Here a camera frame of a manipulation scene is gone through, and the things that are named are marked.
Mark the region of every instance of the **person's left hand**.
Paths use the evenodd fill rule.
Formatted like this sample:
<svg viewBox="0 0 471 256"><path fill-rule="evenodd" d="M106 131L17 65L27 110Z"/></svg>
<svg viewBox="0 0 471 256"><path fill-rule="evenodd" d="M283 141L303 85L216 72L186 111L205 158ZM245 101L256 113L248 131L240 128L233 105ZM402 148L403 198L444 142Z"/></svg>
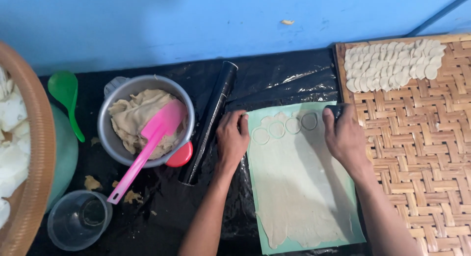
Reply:
<svg viewBox="0 0 471 256"><path fill-rule="evenodd" d="M222 116L216 130L218 138L219 166L224 174L233 175L249 146L250 135L246 111L239 110Z"/></svg>

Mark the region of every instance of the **green spoon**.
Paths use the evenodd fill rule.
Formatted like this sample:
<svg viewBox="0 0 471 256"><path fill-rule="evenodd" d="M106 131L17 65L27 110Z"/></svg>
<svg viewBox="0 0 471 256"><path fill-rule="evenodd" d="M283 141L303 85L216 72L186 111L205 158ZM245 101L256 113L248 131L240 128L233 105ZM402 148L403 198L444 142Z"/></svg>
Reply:
<svg viewBox="0 0 471 256"><path fill-rule="evenodd" d="M69 112L69 120L75 135L80 142L85 142L85 137L80 131L75 120L75 104L77 103L77 91L79 81L74 73L60 71L54 73L48 81L48 90L53 97L64 105Z"/></svg>

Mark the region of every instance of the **pink spatula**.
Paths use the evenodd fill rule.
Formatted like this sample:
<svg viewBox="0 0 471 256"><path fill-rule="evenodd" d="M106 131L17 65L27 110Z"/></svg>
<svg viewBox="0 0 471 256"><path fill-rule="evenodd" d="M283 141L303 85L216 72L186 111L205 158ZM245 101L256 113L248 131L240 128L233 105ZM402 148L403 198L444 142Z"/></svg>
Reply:
<svg viewBox="0 0 471 256"><path fill-rule="evenodd" d="M116 205L131 183L134 181L139 171L149 159L152 152L156 149L164 135L172 135L180 125L183 118L187 115L185 104L174 99L168 102L158 113L152 117L147 125L142 129L141 135L147 138L148 142L144 149L139 153L132 166L128 169L124 177L116 186L115 190L108 198L108 202Z"/></svg>

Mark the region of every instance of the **light green board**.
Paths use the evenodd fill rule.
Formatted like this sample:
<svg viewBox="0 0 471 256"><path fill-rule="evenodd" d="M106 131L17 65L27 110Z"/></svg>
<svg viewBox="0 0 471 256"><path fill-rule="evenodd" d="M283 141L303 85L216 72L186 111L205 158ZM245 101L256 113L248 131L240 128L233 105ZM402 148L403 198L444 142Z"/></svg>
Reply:
<svg viewBox="0 0 471 256"><path fill-rule="evenodd" d="M252 130L260 125L260 122L266 116L275 116L279 112L283 112L286 115L291 115L293 112L301 111L301 110L322 110L326 105L335 105L337 104L336 101L332 102L307 102L307 103L300 103L300 104L293 104L293 105L286 105L286 106L279 106L279 107L269 107L264 109L259 109L256 111L248 112L249 115L249 133L252 133ZM250 170L250 180L252 183L252 192L253 192L253 200L255 203L255 211L258 211L259 204L257 199L257 191L255 188L255 183L253 178L253 170L250 169L250 156L249 156L249 170ZM353 181L350 179L350 183L348 185L349 192L347 193L350 200L356 206L356 197L355 197L355 185ZM316 247L302 247L297 241L291 241L287 238L283 244L278 245L276 249L272 249L268 245L268 237L263 230L262 222L260 221L260 217L257 215L257 226L259 229L260 235L260 244L262 246L262 253L265 255L271 255L275 253L283 253L283 252L290 252L290 251L300 251L300 250L308 250L308 249L316 249L316 248L325 248L325 247L337 247L342 245L349 245L355 243L362 243L365 242L365 238L361 231L360 221L358 218L358 213L350 215L350 221L352 226L352 232L354 237L349 241L330 241L330 242L321 242L319 246Z"/></svg>

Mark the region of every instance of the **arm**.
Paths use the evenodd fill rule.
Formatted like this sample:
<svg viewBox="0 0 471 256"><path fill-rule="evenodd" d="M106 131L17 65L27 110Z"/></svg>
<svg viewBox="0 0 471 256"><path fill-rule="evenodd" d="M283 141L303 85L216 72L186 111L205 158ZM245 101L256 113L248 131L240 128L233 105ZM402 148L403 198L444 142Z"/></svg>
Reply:
<svg viewBox="0 0 471 256"><path fill-rule="evenodd" d="M330 109L324 109L326 143L332 156L347 170L355 182L366 230L374 255L417 256L421 251L406 224L382 191L374 175L373 165L365 153L365 132L353 120L355 107L348 105L334 127Z"/></svg>
<svg viewBox="0 0 471 256"><path fill-rule="evenodd" d="M208 191L180 245L180 256L212 256L218 252L227 191L250 140L249 116L243 113L245 111L227 113L221 119L216 131L219 161Z"/></svg>

